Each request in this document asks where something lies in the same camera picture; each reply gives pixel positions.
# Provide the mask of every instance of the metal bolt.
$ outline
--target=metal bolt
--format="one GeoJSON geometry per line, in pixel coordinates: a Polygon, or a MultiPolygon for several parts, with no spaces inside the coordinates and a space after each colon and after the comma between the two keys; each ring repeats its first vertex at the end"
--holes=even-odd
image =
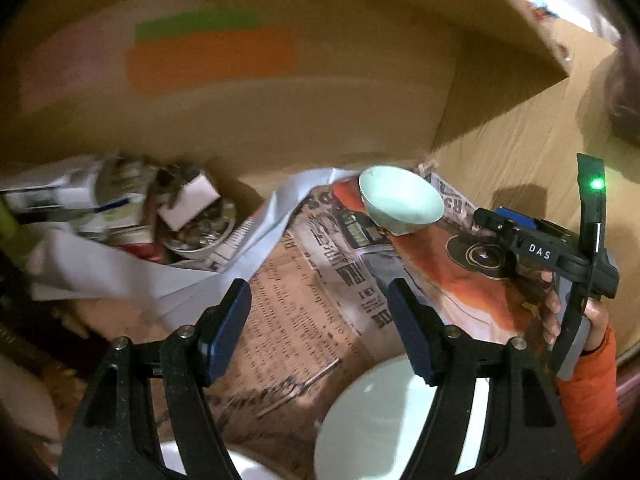
{"type": "Polygon", "coordinates": [[[455,325],[447,325],[444,331],[449,339],[458,339],[462,335],[462,330],[455,325]]]}
{"type": "Polygon", "coordinates": [[[187,339],[188,337],[191,337],[194,332],[196,332],[196,329],[193,327],[193,325],[182,325],[178,329],[178,336],[183,339],[187,339]]]}
{"type": "Polygon", "coordinates": [[[123,348],[126,348],[128,344],[129,340],[126,337],[119,337],[113,340],[113,347],[116,350],[122,350],[123,348]]]}
{"type": "Polygon", "coordinates": [[[521,337],[514,337],[511,340],[511,346],[513,346],[516,350],[524,350],[527,347],[527,342],[524,341],[521,337]]]}

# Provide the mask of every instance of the white plate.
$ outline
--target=white plate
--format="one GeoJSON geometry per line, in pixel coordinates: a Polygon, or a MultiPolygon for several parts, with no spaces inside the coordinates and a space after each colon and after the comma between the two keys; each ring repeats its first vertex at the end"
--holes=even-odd
{"type": "MultiPolygon", "coordinates": [[[[180,452],[178,451],[178,445],[175,443],[175,440],[163,442],[160,444],[160,449],[162,451],[162,458],[164,458],[164,465],[184,475],[184,467],[182,466],[180,452]]],[[[244,455],[229,451],[229,456],[242,480],[282,480],[282,478],[273,471],[270,471],[259,462],[244,455]]]]}
{"type": "MultiPolygon", "coordinates": [[[[349,386],[324,418],[314,455],[318,480],[398,480],[420,437],[436,388],[400,356],[349,386]]],[[[456,473],[476,466],[489,394],[476,381],[465,445],[456,473]]]]}

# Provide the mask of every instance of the person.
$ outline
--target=person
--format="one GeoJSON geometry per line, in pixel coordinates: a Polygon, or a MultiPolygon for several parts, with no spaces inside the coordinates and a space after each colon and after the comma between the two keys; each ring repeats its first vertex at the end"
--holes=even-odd
{"type": "MultiPolygon", "coordinates": [[[[542,272],[550,283],[553,274],[542,272]]],[[[540,315],[543,337],[552,344],[560,334],[560,299],[551,290],[540,315]]],[[[583,465],[588,464],[612,439],[622,423],[616,395],[616,338],[609,314],[599,301],[589,300],[584,315],[591,330],[569,381],[558,379],[560,402],[583,465]]]]}

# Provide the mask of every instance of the green led indicator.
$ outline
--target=green led indicator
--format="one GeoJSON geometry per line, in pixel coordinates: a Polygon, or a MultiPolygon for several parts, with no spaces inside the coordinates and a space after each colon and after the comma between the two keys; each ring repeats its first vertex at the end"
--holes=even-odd
{"type": "Polygon", "coordinates": [[[594,178],[590,183],[589,186],[591,187],[591,189],[593,189],[594,191],[599,191],[601,189],[604,189],[604,179],[602,177],[597,177],[594,178]]]}

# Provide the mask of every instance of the hand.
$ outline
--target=hand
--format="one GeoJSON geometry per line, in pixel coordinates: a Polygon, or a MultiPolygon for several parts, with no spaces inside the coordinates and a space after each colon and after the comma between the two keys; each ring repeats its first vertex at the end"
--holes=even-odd
{"type": "MultiPolygon", "coordinates": [[[[553,281],[553,273],[549,270],[542,271],[542,279],[545,282],[553,281]]],[[[545,298],[545,305],[540,309],[542,325],[544,326],[543,337],[545,341],[552,344],[556,337],[560,335],[560,324],[558,323],[558,312],[560,312],[560,299],[554,290],[551,290],[545,298]]],[[[609,313],[602,303],[589,299],[584,309],[584,315],[591,321],[591,331],[584,343],[584,351],[596,350],[602,345],[607,326],[609,325],[609,313]]]]}

